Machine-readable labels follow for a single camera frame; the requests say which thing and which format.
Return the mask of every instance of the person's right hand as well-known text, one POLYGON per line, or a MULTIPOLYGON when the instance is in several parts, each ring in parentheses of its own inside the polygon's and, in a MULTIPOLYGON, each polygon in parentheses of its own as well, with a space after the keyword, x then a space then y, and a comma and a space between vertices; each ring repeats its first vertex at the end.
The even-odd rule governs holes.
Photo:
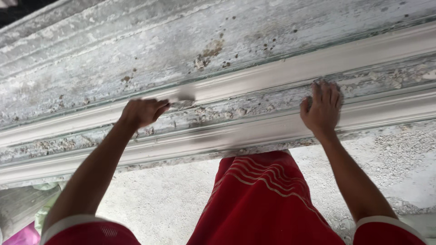
POLYGON ((157 118, 170 108, 168 100, 135 99, 124 107, 119 121, 134 130, 154 123, 157 118))
POLYGON ((334 128, 341 107, 341 94, 337 90, 336 84, 327 83, 321 79, 320 85, 312 84, 312 94, 313 103, 310 109, 308 109, 309 100, 307 97, 303 98, 301 102, 301 119, 318 139, 332 133, 335 134, 334 128))

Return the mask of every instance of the pink plastic bag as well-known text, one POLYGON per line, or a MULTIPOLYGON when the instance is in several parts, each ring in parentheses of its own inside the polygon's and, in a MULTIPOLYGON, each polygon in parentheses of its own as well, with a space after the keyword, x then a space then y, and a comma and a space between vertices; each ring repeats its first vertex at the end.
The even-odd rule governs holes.
POLYGON ((11 236, 3 245, 37 245, 41 240, 38 232, 35 230, 35 222, 24 227, 21 231, 11 236))

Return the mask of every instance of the red shirt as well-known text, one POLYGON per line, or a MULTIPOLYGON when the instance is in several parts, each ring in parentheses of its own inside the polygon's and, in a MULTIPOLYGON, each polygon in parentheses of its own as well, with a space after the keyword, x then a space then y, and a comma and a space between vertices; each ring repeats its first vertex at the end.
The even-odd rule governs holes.
MULTIPOLYGON (((364 224, 358 224, 354 245, 425 244, 420 235, 404 223, 378 217, 359 221, 364 224)), ((139 244, 120 224, 88 222, 59 232, 46 245, 78 244, 79 241, 82 245, 139 244)), ((312 205, 309 188, 293 158, 285 152, 274 151, 221 160, 211 197, 187 244, 328 245, 344 242, 312 205)))

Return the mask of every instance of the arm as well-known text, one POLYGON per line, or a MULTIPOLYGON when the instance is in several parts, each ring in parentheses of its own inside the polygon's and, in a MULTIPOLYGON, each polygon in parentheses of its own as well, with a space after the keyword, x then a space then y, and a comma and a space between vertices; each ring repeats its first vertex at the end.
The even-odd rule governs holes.
POLYGON ((95 214, 118 161, 133 134, 167 111, 167 100, 133 100, 102 143, 83 161, 48 213, 42 233, 76 214, 95 214))
POLYGON ((337 186, 357 223, 360 219, 382 215, 397 218, 391 206, 341 145, 334 128, 339 117, 341 95, 335 84, 321 80, 312 84, 313 104, 301 103, 301 119, 313 132, 327 154, 337 186))

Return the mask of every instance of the white sleeve trim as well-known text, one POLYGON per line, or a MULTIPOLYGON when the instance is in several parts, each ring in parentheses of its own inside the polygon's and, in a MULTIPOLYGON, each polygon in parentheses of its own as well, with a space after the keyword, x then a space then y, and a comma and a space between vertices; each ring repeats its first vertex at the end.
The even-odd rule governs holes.
POLYGON ((84 224, 84 223, 91 223, 91 222, 101 222, 101 221, 107 221, 107 220, 102 218, 97 218, 92 214, 78 214, 78 215, 66 217, 64 219, 59 220, 54 225, 50 226, 48 230, 46 230, 45 233, 42 234, 41 241, 39 244, 44 245, 54 235, 58 234, 59 232, 67 228, 70 228, 71 226, 84 224))
POLYGON ((421 241, 423 241, 425 244, 428 245, 428 242, 426 241, 426 239, 419 232, 417 232, 415 229, 413 229, 412 227, 399 221, 398 219, 395 219, 392 217, 387 217, 387 216, 370 216, 370 217, 362 218, 356 224, 356 231, 357 231, 357 229, 359 229, 359 227, 361 225, 366 224, 366 223, 371 223, 371 222, 381 222, 381 223, 387 223, 387 224, 398 226, 401 229, 412 233, 413 235, 415 235, 417 238, 419 238, 421 241))

